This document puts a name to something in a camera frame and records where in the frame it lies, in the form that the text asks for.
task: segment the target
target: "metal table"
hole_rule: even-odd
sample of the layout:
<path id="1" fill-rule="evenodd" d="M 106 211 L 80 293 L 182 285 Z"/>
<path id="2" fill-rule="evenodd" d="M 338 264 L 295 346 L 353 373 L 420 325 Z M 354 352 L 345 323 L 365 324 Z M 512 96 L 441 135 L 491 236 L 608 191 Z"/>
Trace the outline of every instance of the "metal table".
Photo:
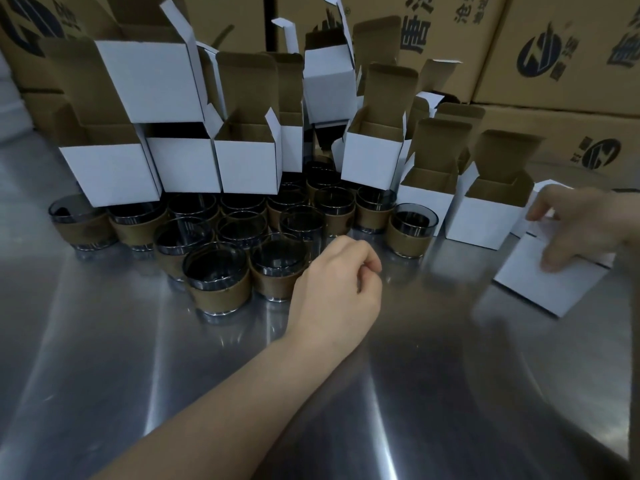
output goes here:
<path id="1" fill-rule="evenodd" d="M 254 296 L 211 325 L 152 260 L 120 244 L 76 256 L 46 214 L 75 184 L 36 134 L 0 148 L 0 182 L 3 480 L 89 476 L 283 334 L 286 303 Z M 580 464 L 590 477 L 624 473 L 622 266 L 557 320 L 492 284 L 513 236 L 500 251 L 439 239 L 419 262 L 372 241 L 380 318 L 257 477 L 567 479 Z"/>

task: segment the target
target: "hand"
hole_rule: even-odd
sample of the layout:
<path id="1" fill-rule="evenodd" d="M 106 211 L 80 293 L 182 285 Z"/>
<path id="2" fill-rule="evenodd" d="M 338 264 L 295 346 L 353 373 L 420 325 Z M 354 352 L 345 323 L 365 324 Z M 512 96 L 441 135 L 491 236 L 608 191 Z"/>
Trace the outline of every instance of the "hand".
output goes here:
<path id="1" fill-rule="evenodd" d="M 369 243 L 336 238 L 296 282 L 286 337 L 342 361 L 380 313 L 380 271 L 380 258 Z"/>
<path id="2" fill-rule="evenodd" d="M 620 243 L 633 240 L 640 226 L 640 195 L 634 193 L 547 185 L 533 202 L 527 220 L 540 220 L 549 209 L 561 221 L 540 264 L 549 272 L 564 268 L 576 255 L 615 251 Z"/>

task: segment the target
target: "stainless steel table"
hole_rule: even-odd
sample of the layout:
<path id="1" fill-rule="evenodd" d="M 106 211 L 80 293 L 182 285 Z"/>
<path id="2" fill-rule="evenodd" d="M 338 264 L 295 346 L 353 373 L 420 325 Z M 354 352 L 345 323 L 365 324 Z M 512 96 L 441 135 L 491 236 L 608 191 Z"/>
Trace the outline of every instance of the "stainless steel table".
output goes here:
<path id="1" fill-rule="evenodd" d="M 79 257 L 46 209 L 75 184 L 35 134 L 0 148 L 0 479 L 80 479 L 281 336 L 287 304 L 203 322 L 152 260 Z M 616 266 L 562 320 L 492 284 L 500 251 L 372 240 L 383 309 L 257 477 L 580 478 L 624 472 L 630 281 Z M 239 425 L 247 428 L 250 425 Z"/>

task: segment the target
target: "circular logo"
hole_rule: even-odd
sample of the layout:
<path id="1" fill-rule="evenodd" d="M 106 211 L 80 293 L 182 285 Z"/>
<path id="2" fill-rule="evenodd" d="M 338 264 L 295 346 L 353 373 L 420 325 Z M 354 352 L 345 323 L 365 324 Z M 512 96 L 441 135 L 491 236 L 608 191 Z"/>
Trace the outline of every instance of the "circular logo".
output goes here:
<path id="1" fill-rule="evenodd" d="M 44 53 L 38 45 L 42 37 L 64 38 L 62 25 L 53 13 L 37 0 L 7 0 L 12 12 L 26 21 L 32 23 L 39 33 L 29 30 L 21 25 L 13 24 L 11 17 L 0 4 L 0 27 L 7 37 L 18 47 L 32 55 L 44 57 Z"/>
<path id="2" fill-rule="evenodd" d="M 562 39 L 551 27 L 542 32 L 538 38 L 533 37 L 522 48 L 518 55 L 518 72 L 524 77 L 537 77 L 551 69 L 562 52 Z"/>
<path id="3" fill-rule="evenodd" d="M 620 143 L 620 140 L 614 138 L 603 139 L 592 144 L 584 153 L 582 165 L 591 170 L 606 166 L 616 159 L 621 149 L 622 143 Z"/>

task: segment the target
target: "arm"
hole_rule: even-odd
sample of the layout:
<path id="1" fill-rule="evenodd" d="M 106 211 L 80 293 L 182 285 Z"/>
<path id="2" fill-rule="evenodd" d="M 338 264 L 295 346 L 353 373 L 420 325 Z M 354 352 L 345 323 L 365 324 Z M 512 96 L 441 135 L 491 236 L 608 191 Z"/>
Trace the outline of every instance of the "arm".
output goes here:
<path id="1" fill-rule="evenodd" d="M 380 271 L 366 242 L 334 240 L 296 282 L 285 336 L 95 480 L 251 478 L 295 412 L 373 325 Z"/>
<path id="2" fill-rule="evenodd" d="M 548 185 L 539 193 L 527 218 L 539 220 L 549 209 L 555 209 L 561 226 L 543 254 L 544 270 L 562 269 L 578 254 L 615 251 L 620 244 L 626 245 L 632 259 L 640 255 L 640 194 Z M 640 480 L 640 282 L 637 276 L 634 278 L 629 463 L 634 480 Z"/>

